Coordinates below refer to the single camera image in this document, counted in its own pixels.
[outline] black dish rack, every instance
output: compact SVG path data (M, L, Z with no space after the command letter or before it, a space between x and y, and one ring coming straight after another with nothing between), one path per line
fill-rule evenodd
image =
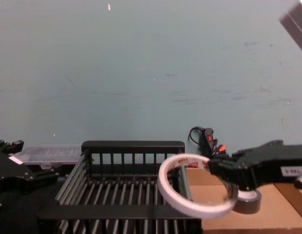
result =
M183 142L86 141L81 151L55 201L37 213L41 234L202 233L201 220L166 204L157 188L159 162L184 153ZM184 168L168 178L191 199Z

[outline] teal wall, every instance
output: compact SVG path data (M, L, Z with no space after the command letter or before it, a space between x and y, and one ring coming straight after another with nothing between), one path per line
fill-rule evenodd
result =
M302 143L295 2L0 0L0 139Z

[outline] duct tape roll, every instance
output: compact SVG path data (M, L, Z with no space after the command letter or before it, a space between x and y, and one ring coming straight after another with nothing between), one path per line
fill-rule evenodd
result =
M233 210L240 214L251 215L255 214L260 209L262 194L258 190L253 191L240 191L238 201Z
M227 198L222 204L201 204L185 199L177 193L169 184L167 173L182 165L208 170L209 158L194 154L179 154L166 159L160 167L157 180L158 189L167 201L177 211L190 217L208 219L218 218L228 214L234 207L238 198L238 187L234 184L224 183L228 192Z

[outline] black wire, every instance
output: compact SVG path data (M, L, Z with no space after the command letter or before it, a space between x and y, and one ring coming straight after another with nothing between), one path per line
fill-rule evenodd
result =
M196 140L194 140L194 139L192 138L192 132L193 132L194 130L198 130L198 131L201 131L201 132L203 133L203 131L204 131L205 129L202 128L202 127L200 127L200 126L195 126L195 127L193 127L193 128L190 130L190 132L189 132L188 140L191 139L194 143L196 143L197 145L200 145Z

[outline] white sticker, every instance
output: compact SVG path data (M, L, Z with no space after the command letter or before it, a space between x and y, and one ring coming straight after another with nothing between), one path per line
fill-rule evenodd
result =
M17 159L14 156L9 157L9 159L11 159L12 161L16 162L18 165L21 165L23 163L21 160Z
M286 177L297 177L302 174L302 166L299 167L281 167L282 175Z

